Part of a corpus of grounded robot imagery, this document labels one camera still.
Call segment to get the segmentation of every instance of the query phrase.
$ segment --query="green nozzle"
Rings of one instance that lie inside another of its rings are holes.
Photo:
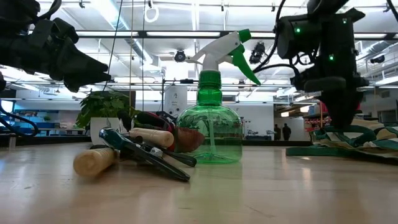
[[[245,43],[246,41],[251,39],[251,34],[249,29],[238,31],[238,34],[239,34],[239,39],[241,40],[242,43]]]
[[[246,59],[243,56],[242,51],[236,49],[232,51],[232,64],[237,66],[240,71],[251,81],[253,81],[257,85],[261,85],[258,78],[254,75],[253,71],[249,67]]]

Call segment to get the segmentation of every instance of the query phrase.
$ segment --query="green leaves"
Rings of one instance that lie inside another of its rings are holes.
[[[116,91],[95,91],[84,98],[81,103],[81,112],[76,119],[76,125],[84,128],[90,123],[91,118],[114,118],[118,112],[125,110],[136,114],[134,108],[130,108],[129,97]]]
[[[119,109],[124,108],[123,102],[120,100],[112,101],[111,104],[114,108],[119,108]]]

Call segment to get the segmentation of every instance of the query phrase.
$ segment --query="green spray bottle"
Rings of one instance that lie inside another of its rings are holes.
[[[203,144],[191,152],[201,163],[230,163],[242,158],[243,126],[233,110],[222,105],[221,73],[218,65],[237,66],[255,84],[260,85],[244,58],[243,44],[251,38],[250,30],[232,32],[201,49],[188,63],[203,65],[200,72],[197,104],[186,109],[177,120],[179,128],[196,129],[205,136]],[[198,60],[205,56],[203,63]]]

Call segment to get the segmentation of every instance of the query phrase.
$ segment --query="person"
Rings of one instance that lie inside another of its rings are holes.
[[[292,130],[290,129],[290,127],[287,126],[286,123],[285,123],[285,126],[282,128],[282,132],[284,134],[284,140],[288,141],[290,138],[290,135],[292,134]]]
[[[280,128],[278,127],[278,124],[275,124],[274,127],[274,141],[279,141],[280,140]]]

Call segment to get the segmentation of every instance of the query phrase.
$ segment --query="window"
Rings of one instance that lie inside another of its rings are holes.
[[[12,108],[14,107],[14,102],[2,100],[2,101],[1,101],[1,107],[2,107],[6,112],[12,113]]]
[[[381,98],[388,98],[388,97],[390,97],[390,91],[389,90],[382,91],[380,96],[381,96]]]
[[[380,123],[395,123],[395,122],[397,122],[397,111],[396,110],[378,111],[378,115],[379,115]]]

